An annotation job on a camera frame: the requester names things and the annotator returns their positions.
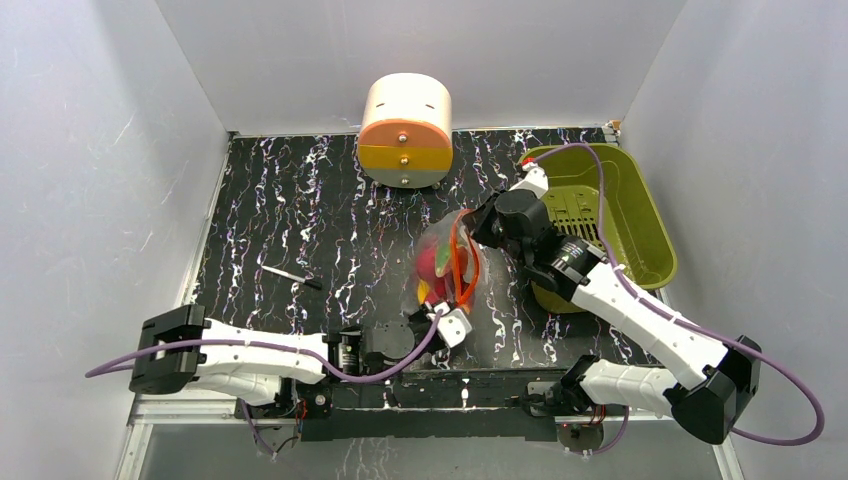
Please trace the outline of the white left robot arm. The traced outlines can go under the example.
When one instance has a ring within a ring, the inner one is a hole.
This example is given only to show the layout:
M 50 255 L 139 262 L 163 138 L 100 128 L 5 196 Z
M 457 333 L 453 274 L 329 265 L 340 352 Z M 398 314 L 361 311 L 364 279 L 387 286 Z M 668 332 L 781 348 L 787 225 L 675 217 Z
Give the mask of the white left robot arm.
M 275 416 L 294 411 L 297 387 L 333 377 L 347 383 L 382 382 L 410 365 L 454 324 L 451 304 L 423 304 L 411 316 L 417 340 L 401 359 L 359 350 L 360 331 L 279 334 L 206 317 L 201 305 L 183 305 L 146 320 L 133 362 L 129 388 L 142 395 L 170 395 L 185 389 L 218 392 L 262 406 Z

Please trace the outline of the toy watermelon slice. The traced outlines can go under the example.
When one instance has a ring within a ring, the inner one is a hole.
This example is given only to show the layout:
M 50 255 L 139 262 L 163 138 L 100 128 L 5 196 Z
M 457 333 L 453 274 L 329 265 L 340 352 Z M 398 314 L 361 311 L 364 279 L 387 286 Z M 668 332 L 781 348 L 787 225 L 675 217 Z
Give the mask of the toy watermelon slice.
M 453 265 L 452 247 L 448 243 L 440 244 L 435 252 L 435 274 L 438 278 L 445 277 Z

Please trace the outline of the clear zip top bag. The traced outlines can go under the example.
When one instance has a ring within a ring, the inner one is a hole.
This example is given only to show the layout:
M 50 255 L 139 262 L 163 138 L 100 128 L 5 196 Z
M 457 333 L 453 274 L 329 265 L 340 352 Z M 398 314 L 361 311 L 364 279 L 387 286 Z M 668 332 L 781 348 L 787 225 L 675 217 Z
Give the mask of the clear zip top bag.
M 471 238 L 462 209 L 425 228 L 415 244 L 411 285 L 418 304 L 448 302 L 465 313 L 484 283 L 484 256 Z

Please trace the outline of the olive green plastic basket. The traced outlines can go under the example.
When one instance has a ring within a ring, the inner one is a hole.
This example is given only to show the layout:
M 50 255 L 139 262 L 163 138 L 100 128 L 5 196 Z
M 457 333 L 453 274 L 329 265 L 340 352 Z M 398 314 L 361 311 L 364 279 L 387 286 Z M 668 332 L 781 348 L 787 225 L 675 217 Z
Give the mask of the olive green plastic basket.
M 548 177 L 543 197 L 556 229 L 597 247 L 603 233 L 624 274 L 646 291 L 668 285 L 678 260 L 637 162 L 625 150 L 593 143 L 590 152 L 536 147 L 522 163 L 538 164 Z

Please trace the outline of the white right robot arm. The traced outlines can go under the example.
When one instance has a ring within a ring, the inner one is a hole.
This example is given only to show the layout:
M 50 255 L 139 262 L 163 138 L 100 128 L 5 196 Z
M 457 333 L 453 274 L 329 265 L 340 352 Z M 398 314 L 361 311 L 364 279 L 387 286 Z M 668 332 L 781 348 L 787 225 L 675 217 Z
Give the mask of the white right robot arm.
M 582 356 L 543 393 L 546 405 L 577 414 L 616 404 L 673 418 L 695 438 L 717 445 L 754 396 L 759 346 L 740 346 L 695 332 L 631 283 L 596 245 L 557 229 L 529 190 L 493 194 L 462 222 L 476 243 L 511 256 L 526 277 L 624 333 L 659 361 L 657 367 Z

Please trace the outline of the red toy apple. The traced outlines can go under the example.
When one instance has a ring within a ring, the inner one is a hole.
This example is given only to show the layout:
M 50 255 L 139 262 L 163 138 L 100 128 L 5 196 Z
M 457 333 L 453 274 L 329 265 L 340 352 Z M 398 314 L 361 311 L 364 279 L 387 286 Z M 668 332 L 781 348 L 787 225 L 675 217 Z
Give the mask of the red toy apple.
M 446 241 L 431 241 L 423 243 L 415 257 L 415 273 L 417 275 L 417 285 L 420 279 L 429 283 L 431 291 L 427 298 L 427 302 L 436 304 L 441 301 L 449 301 L 452 299 L 452 291 L 448 286 L 448 273 L 443 278 L 438 278 L 435 274 L 435 252 L 440 244 L 447 243 Z

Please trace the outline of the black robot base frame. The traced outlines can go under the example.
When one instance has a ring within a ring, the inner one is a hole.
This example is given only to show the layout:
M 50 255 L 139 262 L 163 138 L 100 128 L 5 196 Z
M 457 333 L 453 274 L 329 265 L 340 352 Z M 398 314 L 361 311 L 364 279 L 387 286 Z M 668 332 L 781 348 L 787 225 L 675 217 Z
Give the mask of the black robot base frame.
M 365 437 L 565 438 L 593 442 L 606 407 L 575 407 L 558 368 L 416 370 L 357 384 L 283 382 L 275 400 L 235 406 L 256 428 L 291 427 L 305 442 Z

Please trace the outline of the yellow toy banana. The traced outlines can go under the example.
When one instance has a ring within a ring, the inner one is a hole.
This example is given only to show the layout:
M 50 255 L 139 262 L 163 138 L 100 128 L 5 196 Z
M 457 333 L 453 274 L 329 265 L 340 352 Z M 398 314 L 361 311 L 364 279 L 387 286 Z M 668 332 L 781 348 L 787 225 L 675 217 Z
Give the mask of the yellow toy banana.
M 422 304 L 427 302 L 427 298 L 430 294 L 431 288 L 428 282 L 423 279 L 420 279 L 417 285 L 416 295 L 418 299 L 418 303 Z

